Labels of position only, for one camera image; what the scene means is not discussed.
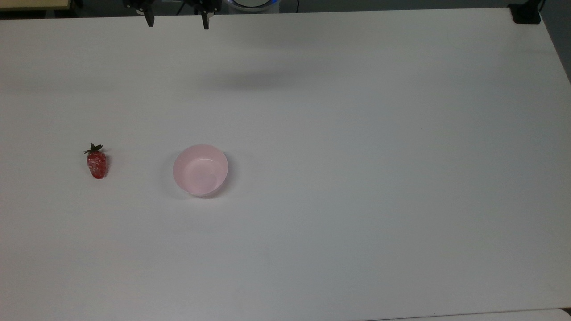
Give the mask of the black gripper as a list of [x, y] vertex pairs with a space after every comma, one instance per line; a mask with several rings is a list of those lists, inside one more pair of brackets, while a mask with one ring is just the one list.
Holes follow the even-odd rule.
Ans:
[[143, 14], [149, 27], [154, 27], [154, 15], [201, 14], [204, 30], [210, 28], [211, 13], [222, 10], [221, 0], [124, 0], [123, 6]]

